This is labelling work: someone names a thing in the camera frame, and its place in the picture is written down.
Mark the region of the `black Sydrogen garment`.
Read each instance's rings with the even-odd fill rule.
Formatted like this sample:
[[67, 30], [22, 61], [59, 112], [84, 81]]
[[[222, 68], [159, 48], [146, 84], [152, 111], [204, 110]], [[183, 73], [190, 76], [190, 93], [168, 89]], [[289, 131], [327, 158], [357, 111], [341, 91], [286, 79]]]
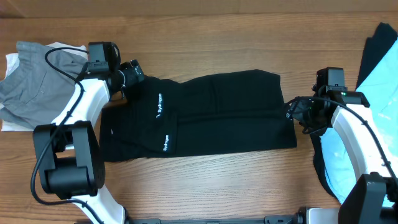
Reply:
[[125, 94], [125, 105], [101, 114], [99, 149], [107, 162], [297, 146], [273, 73], [246, 70], [183, 83], [146, 77]]

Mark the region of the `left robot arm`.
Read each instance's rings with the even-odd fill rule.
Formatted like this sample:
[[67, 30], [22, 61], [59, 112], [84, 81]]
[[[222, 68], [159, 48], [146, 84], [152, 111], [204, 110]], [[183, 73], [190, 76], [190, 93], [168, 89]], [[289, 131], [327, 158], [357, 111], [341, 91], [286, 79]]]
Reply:
[[112, 67], [84, 64], [72, 80], [75, 92], [61, 115], [34, 129], [37, 162], [30, 178], [33, 198], [42, 205], [76, 205], [90, 223], [130, 223], [127, 210], [104, 184], [105, 164], [93, 130], [112, 95], [143, 81], [137, 60]]

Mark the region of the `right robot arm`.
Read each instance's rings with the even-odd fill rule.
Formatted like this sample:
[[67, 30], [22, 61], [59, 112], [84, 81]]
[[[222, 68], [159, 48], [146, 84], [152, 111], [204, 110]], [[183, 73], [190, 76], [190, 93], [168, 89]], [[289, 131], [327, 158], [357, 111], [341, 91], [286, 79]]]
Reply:
[[355, 91], [329, 90], [298, 96], [286, 104], [304, 134], [334, 129], [343, 141], [356, 184], [340, 208], [305, 208], [296, 223], [397, 223], [397, 176], [385, 152], [369, 102]]

